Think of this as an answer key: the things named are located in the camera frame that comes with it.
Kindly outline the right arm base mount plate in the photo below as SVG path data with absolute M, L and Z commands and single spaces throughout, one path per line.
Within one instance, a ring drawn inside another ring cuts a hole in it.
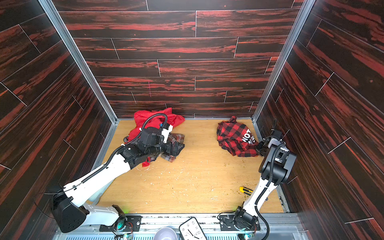
M 221 231 L 259 231 L 259 220 L 247 213 L 220 213 L 217 216 Z

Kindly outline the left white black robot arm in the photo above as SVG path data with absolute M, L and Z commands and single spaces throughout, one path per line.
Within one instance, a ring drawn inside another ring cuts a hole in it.
M 124 230 L 127 225 L 126 214 L 119 206 L 92 206 L 87 204 L 87 200 L 100 193 L 114 179 L 150 158 L 159 155 L 178 156 L 184 144 L 169 140 L 172 130 L 166 114 L 153 114 L 144 122 L 140 133 L 132 141 L 115 149 L 103 165 L 55 193 L 52 214 L 61 232 L 69 233 L 87 225 Z

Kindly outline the multicolour plaid flannel shirt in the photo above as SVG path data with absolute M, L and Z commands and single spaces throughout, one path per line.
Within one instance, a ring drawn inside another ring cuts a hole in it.
M 160 156 L 170 163 L 174 162 L 185 147 L 184 140 L 185 135 L 170 134 L 166 145 L 166 151 Z

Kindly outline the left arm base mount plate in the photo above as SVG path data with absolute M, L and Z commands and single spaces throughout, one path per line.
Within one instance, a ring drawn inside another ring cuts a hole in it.
M 119 217 L 118 220 L 111 226 L 101 225 L 99 228 L 100 232 L 138 232 L 141 227 L 142 216 L 140 215 L 128 215 L 123 220 Z

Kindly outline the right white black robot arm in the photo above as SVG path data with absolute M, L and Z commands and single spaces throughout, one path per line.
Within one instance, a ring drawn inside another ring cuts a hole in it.
M 287 182 L 297 155 L 288 149 L 283 141 L 283 133 L 276 129 L 277 119 L 274 119 L 271 134 L 257 145 L 257 151 L 264 157 L 259 173 L 259 183 L 251 196 L 238 207 L 233 218 L 234 226 L 240 230 L 257 230 L 259 220 L 266 225 L 264 240 L 270 235 L 270 225 L 261 215 L 260 209 L 269 194 L 279 185 Z

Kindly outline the red black buffalo check shirt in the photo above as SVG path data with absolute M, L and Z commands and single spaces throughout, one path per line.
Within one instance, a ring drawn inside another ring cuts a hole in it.
M 256 150 L 259 143 L 245 124 L 237 122 L 236 116 L 218 123 L 217 140 L 219 146 L 232 156 L 245 158 L 259 155 Z

